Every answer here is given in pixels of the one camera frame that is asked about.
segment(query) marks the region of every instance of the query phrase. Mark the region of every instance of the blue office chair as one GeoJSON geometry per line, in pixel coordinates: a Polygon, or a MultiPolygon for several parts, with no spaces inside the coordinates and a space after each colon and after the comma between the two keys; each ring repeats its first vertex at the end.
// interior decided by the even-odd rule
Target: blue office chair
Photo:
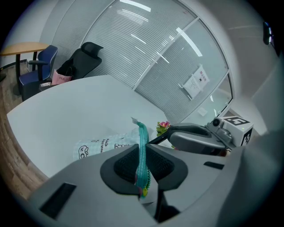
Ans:
{"type": "Polygon", "coordinates": [[[49,78],[57,51],[57,47],[50,45],[39,53],[38,61],[29,61],[30,65],[37,65],[38,70],[21,75],[20,82],[22,85],[49,78]]]}

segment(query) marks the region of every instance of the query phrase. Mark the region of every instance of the white table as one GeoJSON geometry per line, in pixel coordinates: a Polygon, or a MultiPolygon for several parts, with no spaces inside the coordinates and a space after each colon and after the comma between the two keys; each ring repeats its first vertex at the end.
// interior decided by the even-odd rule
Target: white table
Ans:
{"type": "Polygon", "coordinates": [[[41,92],[7,114],[12,131],[30,160],[51,177],[72,161],[80,139],[126,133],[137,127],[153,131],[164,112],[109,75],[70,81],[41,92]]]}

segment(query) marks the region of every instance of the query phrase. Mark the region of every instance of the black office chair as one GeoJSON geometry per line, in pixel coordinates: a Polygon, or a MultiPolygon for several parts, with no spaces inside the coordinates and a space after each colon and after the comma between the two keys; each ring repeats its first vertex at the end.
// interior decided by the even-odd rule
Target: black office chair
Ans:
{"type": "MultiPolygon", "coordinates": [[[[103,49],[103,47],[91,42],[87,42],[84,43],[80,49],[74,52],[74,54],[69,58],[69,60],[71,59],[73,60],[73,67],[75,67],[75,72],[73,74],[72,80],[77,80],[85,77],[89,72],[95,69],[102,62],[102,59],[98,57],[98,52],[101,49],[103,49]]],[[[40,74],[41,73],[39,72],[39,81],[28,83],[23,86],[22,90],[23,101],[27,100],[28,98],[36,95],[37,93],[43,90],[52,87],[52,86],[40,87],[40,84],[51,81],[51,80],[42,80],[40,74]]]]}

